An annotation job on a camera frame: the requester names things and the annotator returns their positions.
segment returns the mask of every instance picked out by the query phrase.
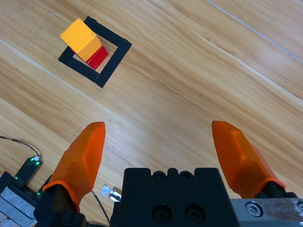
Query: red cube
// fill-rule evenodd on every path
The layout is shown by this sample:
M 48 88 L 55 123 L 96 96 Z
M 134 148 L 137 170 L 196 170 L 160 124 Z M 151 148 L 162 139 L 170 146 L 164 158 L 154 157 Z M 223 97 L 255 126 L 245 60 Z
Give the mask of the red cube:
M 87 61 L 86 63 L 92 67 L 94 70 L 96 70 L 99 65 L 105 60 L 105 58 L 108 56 L 108 53 L 104 46 L 101 46 L 97 52 L 95 52 Z

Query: wooden floor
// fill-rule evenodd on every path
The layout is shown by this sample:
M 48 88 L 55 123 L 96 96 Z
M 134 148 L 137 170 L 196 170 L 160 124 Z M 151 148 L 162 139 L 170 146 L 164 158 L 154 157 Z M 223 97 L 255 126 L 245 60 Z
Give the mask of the wooden floor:
M 37 190 L 79 133 L 104 121 L 99 194 L 121 187 L 128 167 L 220 168 L 211 123 L 224 120 L 302 197 L 302 13 L 299 0 L 2 0 L 0 135 L 40 149 Z M 86 16 L 133 44 L 104 89 L 57 60 L 60 33 Z M 14 175 L 32 154 L 0 141 L 0 172 Z M 80 208 L 106 223 L 92 194 Z

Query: black tape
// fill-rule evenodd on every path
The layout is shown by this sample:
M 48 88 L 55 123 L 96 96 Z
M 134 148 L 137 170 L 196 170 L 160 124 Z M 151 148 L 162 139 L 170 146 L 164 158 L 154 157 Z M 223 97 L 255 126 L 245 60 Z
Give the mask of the black tape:
M 69 46 L 61 54 L 58 60 L 103 88 L 111 77 L 111 75 L 113 74 L 113 72 L 120 64 L 120 62 L 122 61 L 122 59 L 124 58 L 124 56 L 126 55 L 126 53 L 128 52 L 128 50 L 131 48 L 132 44 L 126 39 L 112 32 L 108 28 L 99 24 L 91 17 L 87 17 L 84 20 L 84 23 L 94 33 L 98 34 L 102 38 L 108 40 L 109 42 L 118 47 L 112 57 L 109 59 L 104 69 L 100 72 L 100 74 L 98 74 L 91 67 L 73 58 L 74 52 Z

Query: yellow cube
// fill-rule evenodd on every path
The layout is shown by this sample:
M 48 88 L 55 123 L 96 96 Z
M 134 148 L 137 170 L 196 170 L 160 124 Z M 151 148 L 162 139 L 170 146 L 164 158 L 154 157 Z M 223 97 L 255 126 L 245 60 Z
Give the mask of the yellow cube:
M 97 35 L 79 18 L 60 37 L 84 61 L 87 61 L 102 46 Z

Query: black wire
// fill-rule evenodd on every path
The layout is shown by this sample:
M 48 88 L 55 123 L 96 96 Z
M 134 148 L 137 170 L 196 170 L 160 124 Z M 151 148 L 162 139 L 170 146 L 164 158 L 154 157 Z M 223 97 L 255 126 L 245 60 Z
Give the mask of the black wire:
M 98 196 L 94 193 L 94 191 L 91 191 L 91 193 L 93 193 L 93 195 L 95 196 L 96 200 L 98 201 L 98 203 L 99 203 L 99 205 L 100 205 L 100 207 L 101 207 L 101 209 L 102 209 L 102 211 L 103 211 L 103 213 L 104 213 L 104 215 L 105 215 L 105 217 L 106 217 L 106 219 L 107 219 L 107 221 L 108 221 L 108 223 L 109 223 L 109 225 L 110 225 L 110 221 L 109 221 L 108 215 L 107 215 L 107 213 L 106 213 L 104 207 L 102 206 L 102 204 L 101 204 L 101 202 L 100 202 Z
M 28 143 L 25 143 L 24 141 L 13 139 L 13 138 L 9 138 L 9 137 L 5 137 L 5 136 L 0 136 L 0 139 L 11 140 L 11 141 L 23 144 L 23 145 L 31 148 L 37 154 L 37 156 L 40 157 L 39 153 L 32 146 L 30 146 Z

